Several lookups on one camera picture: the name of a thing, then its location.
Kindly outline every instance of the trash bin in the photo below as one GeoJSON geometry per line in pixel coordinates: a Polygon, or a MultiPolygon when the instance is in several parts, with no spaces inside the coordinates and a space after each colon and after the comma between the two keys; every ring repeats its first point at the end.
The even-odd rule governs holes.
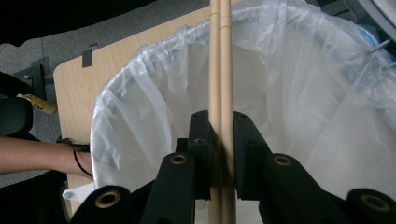
{"type": "MultiPolygon", "coordinates": [[[[243,1],[232,20],[234,110],[330,193],[345,199],[369,188],[395,200],[389,56],[368,53],[372,41],[358,25],[300,1],[243,1]]],[[[101,89],[91,136],[96,188],[140,188],[188,136],[190,115],[208,108],[208,32],[204,21],[142,47],[101,89]]],[[[239,204],[238,222],[260,220],[257,204],[239,204]]]]}

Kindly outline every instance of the gray carpet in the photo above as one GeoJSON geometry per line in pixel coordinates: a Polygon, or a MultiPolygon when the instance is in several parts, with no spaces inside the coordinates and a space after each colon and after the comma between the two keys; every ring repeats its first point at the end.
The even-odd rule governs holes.
{"type": "MultiPolygon", "coordinates": [[[[89,27],[31,39],[18,48],[5,45],[3,49],[0,47],[0,71],[14,74],[30,67],[38,60],[47,59],[49,61],[49,71],[45,76],[49,83],[46,84],[47,100],[56,104],[54,85],[50,84],[52,71],[56,66],[80,56],[84,50],[89,49],[89,45],[92,43],[96,43],[98,48],[101,48],[209,5],[209,0],[183,0],[182,2],[183,4],[180,4],[179,0],[157,0],[147,6],[89,27]]],[[[323,11],[330,15],[351,19],[350,14],[345,11],[347,7],[343,2],[322,0],[320,2],[323,6],[315,0],[307,0],[307,2],[322,7],[323,11]]],[[[61,134],[58,114],[48,115],[35,111],[34,127],[31,134],[41,141],[54,142],[61,134]]],[[[0,175],[0,188],[40,175],[43,172],[0,175]]]]}

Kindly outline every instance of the plastic liner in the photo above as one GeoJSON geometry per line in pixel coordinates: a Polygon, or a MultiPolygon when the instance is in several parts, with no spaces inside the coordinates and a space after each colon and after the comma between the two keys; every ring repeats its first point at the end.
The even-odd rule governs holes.
{"type": "MultiPolygon", "coordinates": [[[[234,110],[325,190],[345,199],[370,188],[396,199],[396,71],[383,68],[388,57],[368,54],[358,25],[298,1],[244,1],[232,18],[234,110]]],[[[208,26],[180,27],[143,46],[101,89],[91,136],[96,188],[133,191],[154,179],[188,136],[190,115],[207,109],[208,26]]],[[[239,223],[260,220],[256,203],[238,201],[237,210],[239,223]]],[[[198,203],[197,216],[204,213],[198,203]]]]}

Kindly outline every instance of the table surface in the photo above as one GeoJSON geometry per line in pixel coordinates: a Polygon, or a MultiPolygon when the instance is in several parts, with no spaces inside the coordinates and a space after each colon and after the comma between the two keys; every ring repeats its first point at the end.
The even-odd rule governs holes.
{"type": "MultiPolygon", "coordinates": [[[[193,26],[209,18],[209,7],[181,16],[142,33],[132,35],[92,52],[92,66],[82,67],[82,57],[58,65],[53,72],[62,138],[89,143],[92,109],[102,86],[116,74],[142,45],[165,39],[182,25],[193,26]]],[[[91,182],[78,175],[67,175],[69,188],[91,182]]],[[[80,203],[71,202],[74,214],[80,203]]]]}

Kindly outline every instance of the wooden stick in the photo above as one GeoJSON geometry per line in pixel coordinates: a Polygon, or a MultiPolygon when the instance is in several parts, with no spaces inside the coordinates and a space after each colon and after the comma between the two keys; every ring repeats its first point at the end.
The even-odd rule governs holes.
{"type": "Polygon", "coordinates": [[[221,49],[221,142],[223,223],[236,223],[233,155],[233,64],[231,47],[231,2],[220,0],[221,49]]]}
{"type": "Polygon", "coordinates": [[[221,85],[220,85],[220,4],[210,1],[209,33],[209,122],[212,127],[214,158],[212,164],[209,224],[222,223],[221,184],[221,85]]]}

